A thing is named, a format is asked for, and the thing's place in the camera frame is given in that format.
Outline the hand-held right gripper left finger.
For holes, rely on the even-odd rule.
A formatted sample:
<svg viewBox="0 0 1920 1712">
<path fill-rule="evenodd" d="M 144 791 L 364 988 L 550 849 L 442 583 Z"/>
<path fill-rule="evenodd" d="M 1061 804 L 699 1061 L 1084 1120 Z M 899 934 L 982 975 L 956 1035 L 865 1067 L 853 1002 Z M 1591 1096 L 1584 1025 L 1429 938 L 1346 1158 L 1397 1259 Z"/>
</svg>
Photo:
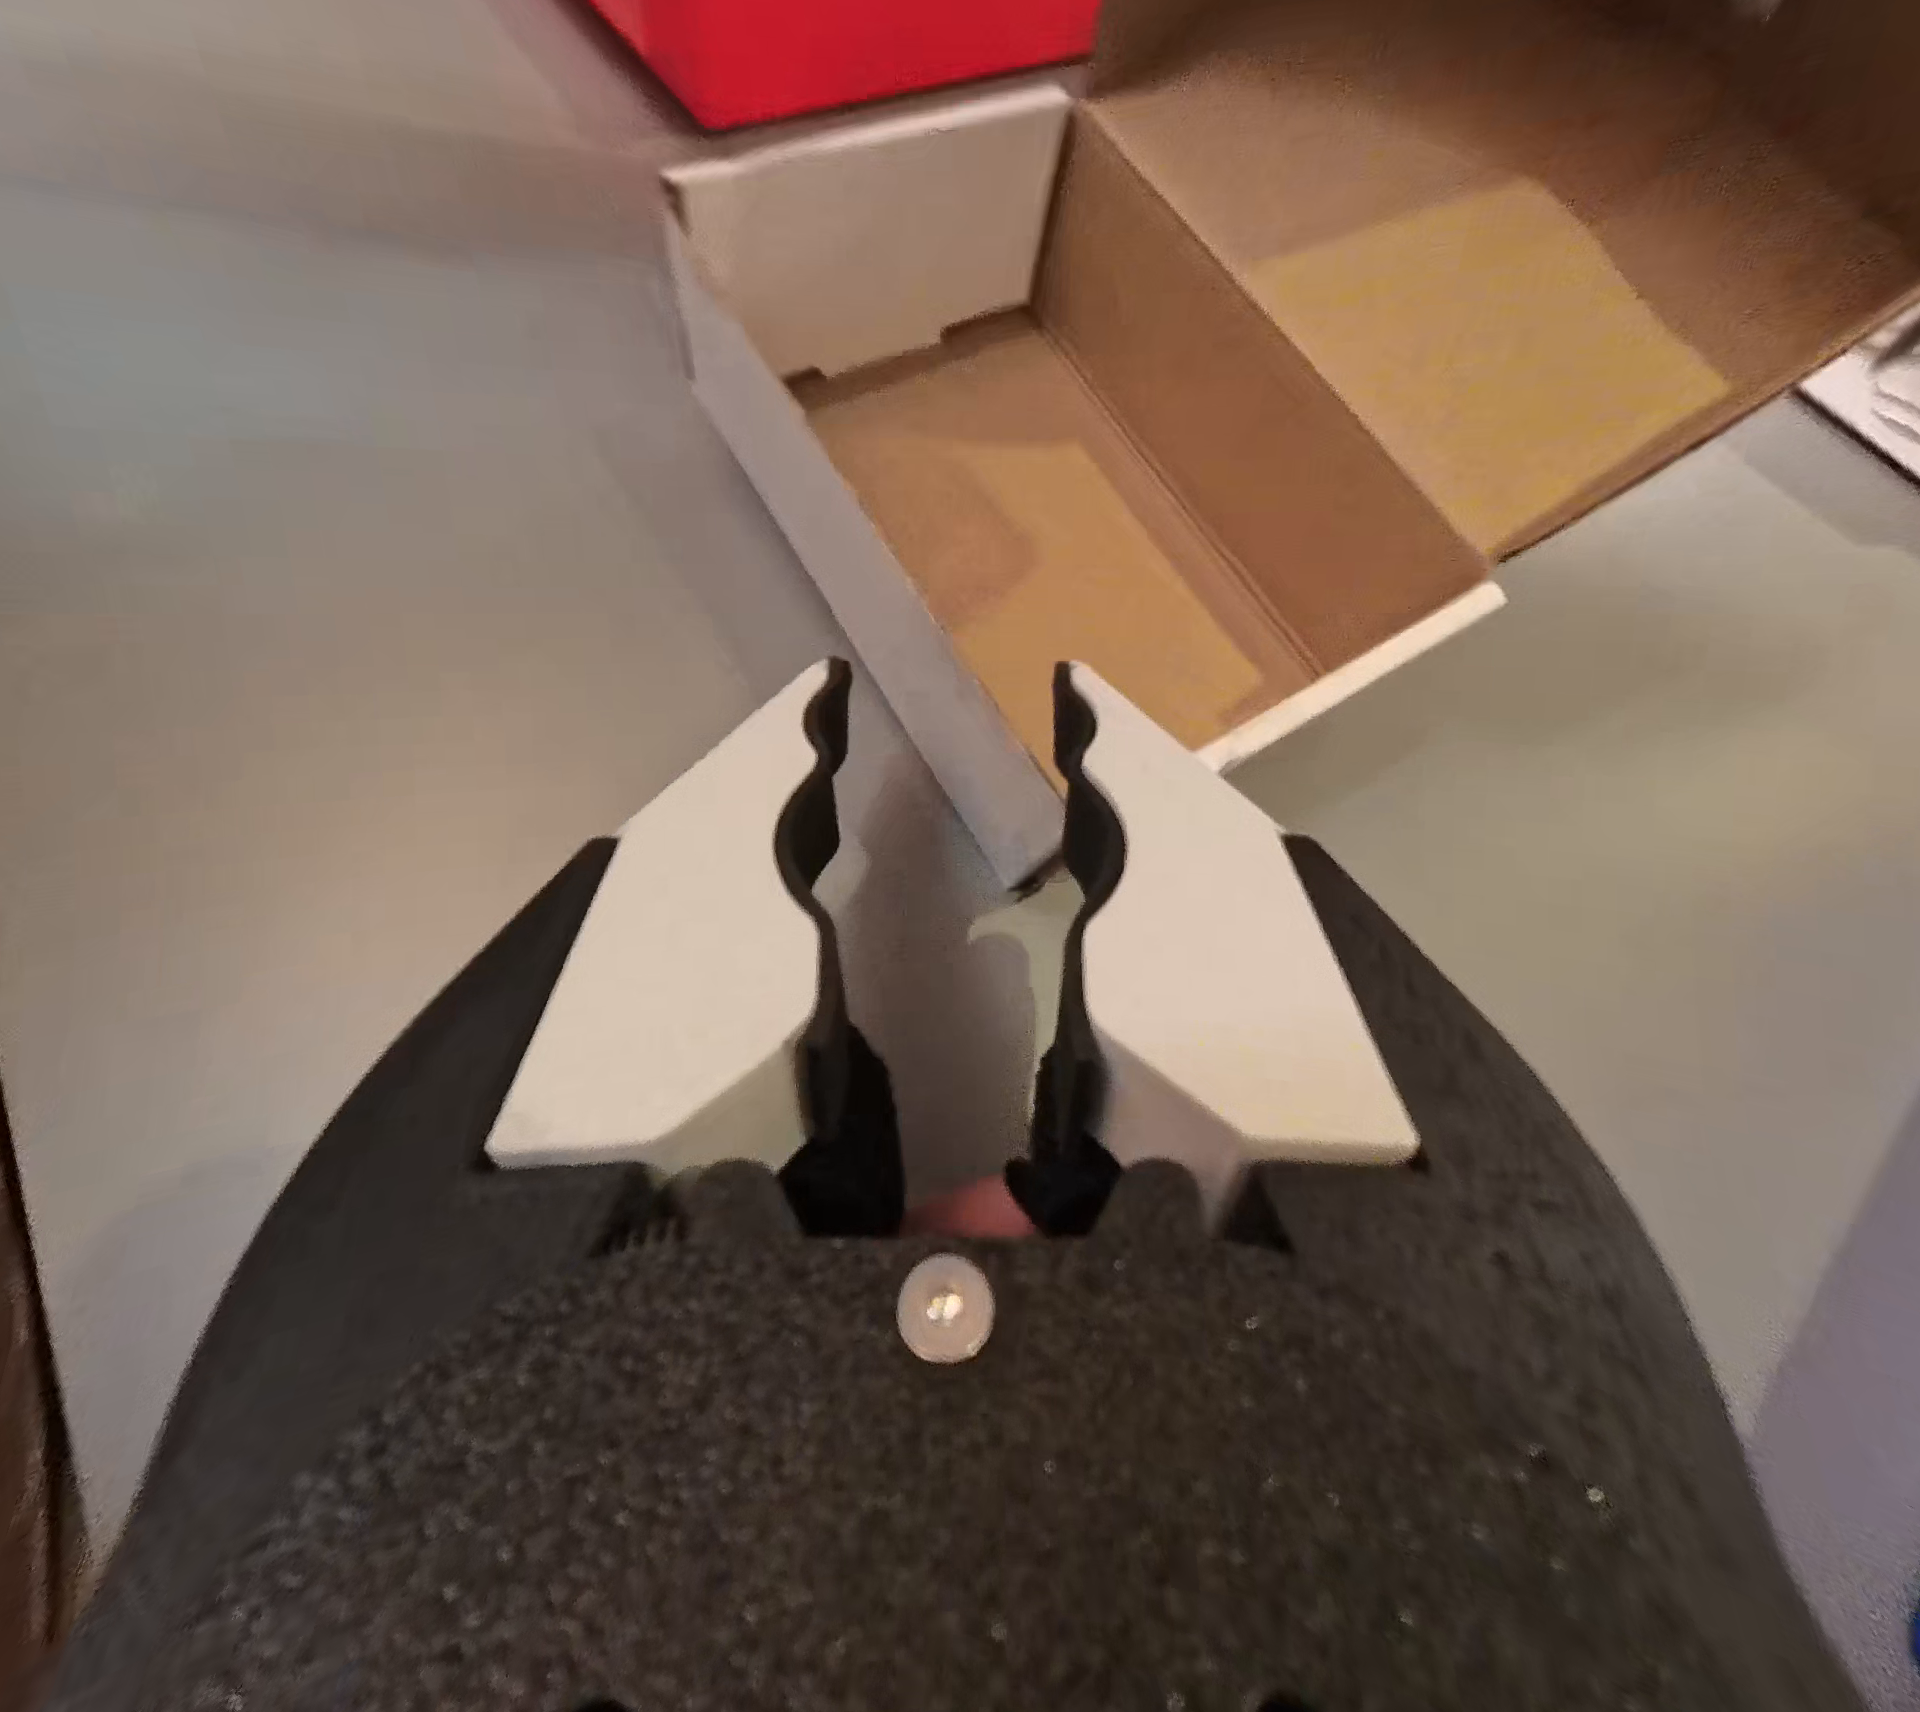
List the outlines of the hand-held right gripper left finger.
<svg viewBox="0 0 1920 1712">
<path fill-rule="evenodd" d="M 510 1172 L 774 1172 L 801 1228 L 903 1218 L 892 1076 L 852 1020 L 819 882 L 852 666 L 824 658 L 613 835 L 484 1143 Z"/>
</svg>

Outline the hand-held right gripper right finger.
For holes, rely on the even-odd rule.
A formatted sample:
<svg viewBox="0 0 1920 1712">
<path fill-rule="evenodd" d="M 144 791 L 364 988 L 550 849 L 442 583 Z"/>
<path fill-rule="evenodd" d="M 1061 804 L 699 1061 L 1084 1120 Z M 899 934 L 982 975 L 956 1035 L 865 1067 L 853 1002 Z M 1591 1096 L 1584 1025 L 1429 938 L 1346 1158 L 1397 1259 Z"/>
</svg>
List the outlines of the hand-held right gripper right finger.
<svg viewBox="0 0 1920 1712">
<path fill-rule="evenodd" d="M 1411 1162 L 1420 1133 L 1283 835 L 1080 662 L 1052 674 L 1060 862 L 1077 892 L 1022 1214 L 1084 1236 L 1121 1172 L 1183 1172 L 1210 1227 L 1269 1165 Z"/>
</svg>

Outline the white cardboard box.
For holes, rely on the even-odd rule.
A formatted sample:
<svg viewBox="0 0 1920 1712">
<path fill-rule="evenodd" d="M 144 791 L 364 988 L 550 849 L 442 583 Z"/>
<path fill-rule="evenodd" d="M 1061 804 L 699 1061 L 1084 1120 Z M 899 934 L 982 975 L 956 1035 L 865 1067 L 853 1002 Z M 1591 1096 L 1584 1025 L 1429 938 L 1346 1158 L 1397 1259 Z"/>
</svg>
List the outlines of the white cardboard box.
<svg viewBox="0 0 1920 1712">
<path fill-rule="evenodd" d="M 1229 771 L 1915 302 L 1915 0 L 1099 0 L 662 176 L 690 389 L 996 881 L 1055 662 Z"/>
</svg>

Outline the white printed paper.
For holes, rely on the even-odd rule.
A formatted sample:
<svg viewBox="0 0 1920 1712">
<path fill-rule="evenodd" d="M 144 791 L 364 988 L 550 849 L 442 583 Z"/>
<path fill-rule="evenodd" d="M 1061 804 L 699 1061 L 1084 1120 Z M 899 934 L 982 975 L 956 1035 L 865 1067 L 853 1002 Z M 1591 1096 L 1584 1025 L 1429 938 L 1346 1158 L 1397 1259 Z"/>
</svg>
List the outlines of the white printed paper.
<svg viewBox="0 0 1920 1712">
<path fill-rule="evenodd" d="M 1917 485 L 1917 304 L 1866 333 L 1796 393 Z"/>
</svg>

